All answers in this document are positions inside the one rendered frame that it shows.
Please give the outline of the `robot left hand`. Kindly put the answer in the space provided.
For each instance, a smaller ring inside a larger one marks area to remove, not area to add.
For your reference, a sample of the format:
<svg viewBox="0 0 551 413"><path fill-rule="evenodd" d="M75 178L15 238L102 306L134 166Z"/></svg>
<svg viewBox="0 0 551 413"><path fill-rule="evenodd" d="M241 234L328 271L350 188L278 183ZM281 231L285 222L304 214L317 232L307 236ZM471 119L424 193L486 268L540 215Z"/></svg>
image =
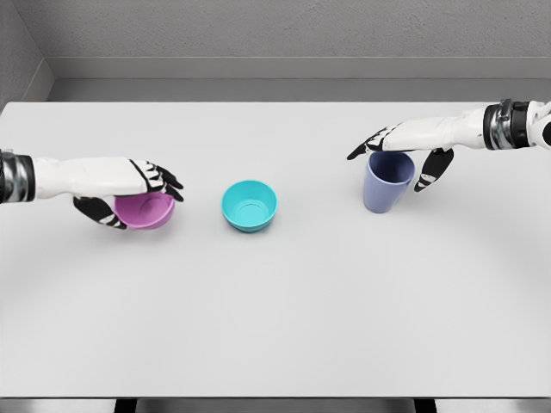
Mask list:
<svg viewBox="0 0 551 413"><path fill-rule="evenodd" d="M183 185L167 169L147 160L124 157L83 158L71 179L73 206L97 224L125 230L127 224L105 201L109 196L165 194L182 202Z"/></svg>

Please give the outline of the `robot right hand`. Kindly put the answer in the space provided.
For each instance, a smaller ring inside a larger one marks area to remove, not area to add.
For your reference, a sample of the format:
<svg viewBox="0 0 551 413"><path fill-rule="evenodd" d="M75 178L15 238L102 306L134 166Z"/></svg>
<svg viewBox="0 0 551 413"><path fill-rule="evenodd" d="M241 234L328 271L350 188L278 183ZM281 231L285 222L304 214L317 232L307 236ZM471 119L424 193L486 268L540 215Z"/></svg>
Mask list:
<svg viewBox="0 0 551 413"><path fill-rule="evenodd" d="M451 124L451 117L431 117L386 126L359 144L347 159L353 160L370 151L429 151L414 186L414 191L419 193L436 182L454 159L448 135Z"/></svg>

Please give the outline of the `turquoise bowl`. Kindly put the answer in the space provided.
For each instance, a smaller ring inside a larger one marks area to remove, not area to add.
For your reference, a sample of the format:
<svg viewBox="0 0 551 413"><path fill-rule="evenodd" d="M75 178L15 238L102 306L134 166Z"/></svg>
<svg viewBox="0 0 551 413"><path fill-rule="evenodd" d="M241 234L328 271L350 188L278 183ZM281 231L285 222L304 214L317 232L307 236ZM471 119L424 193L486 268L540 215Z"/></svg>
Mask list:
<svg viewBox="0 0 551 413"><path fill-rule="evenodd" d="M222 195L220 207L227 223L235 229L252 233L267 227L276 215L275 190L256 180L235 182Z"/></svg>

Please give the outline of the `lavender blue cup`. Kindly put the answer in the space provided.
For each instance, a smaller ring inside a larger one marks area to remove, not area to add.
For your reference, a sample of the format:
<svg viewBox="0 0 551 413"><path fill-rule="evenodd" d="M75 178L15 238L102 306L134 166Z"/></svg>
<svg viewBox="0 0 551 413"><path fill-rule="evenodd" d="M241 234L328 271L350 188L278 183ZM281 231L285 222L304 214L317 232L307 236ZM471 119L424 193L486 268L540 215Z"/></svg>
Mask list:
<svg viewBox="0 0 551 413"><path fill-rule="evenodd" d="M400 200L415 173L413 160L403 152L373 152L363 183L364 206L373 213L386 213Z"/></svg>

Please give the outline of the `pink bowl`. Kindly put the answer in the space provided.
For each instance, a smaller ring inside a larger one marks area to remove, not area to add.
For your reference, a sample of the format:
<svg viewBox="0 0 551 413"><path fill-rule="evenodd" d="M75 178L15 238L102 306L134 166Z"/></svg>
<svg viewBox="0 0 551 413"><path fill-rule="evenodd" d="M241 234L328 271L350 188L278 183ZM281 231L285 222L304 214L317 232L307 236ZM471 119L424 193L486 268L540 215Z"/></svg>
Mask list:
<svg viewBox="0 0 551 413"><path fill-rule="evenodd" d="M169 194L151 192L130 196L116 196L114 211L127 227L153 230L167 224L176 202Z"/></svg>

